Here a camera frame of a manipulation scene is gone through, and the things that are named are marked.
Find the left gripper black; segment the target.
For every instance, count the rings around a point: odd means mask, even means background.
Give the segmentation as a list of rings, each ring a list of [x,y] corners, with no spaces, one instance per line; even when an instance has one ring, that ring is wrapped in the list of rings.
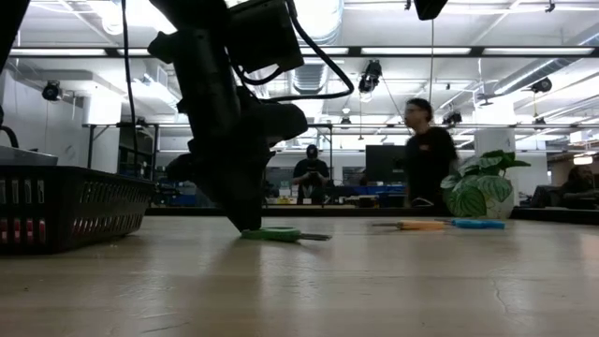
[[[262,223],[263,173],[277,143],[308,129],[294,104],[264,104],[243,115],[226,53],[230,13],[223,0],[152,0],[176,28],[160,33],[150,54],[174,66],[192,131],[188,154],[166,168],[168,179],[196,186],[197,205],[215,208],[240,232]],[[229,153],[226,171],[213,156]]]

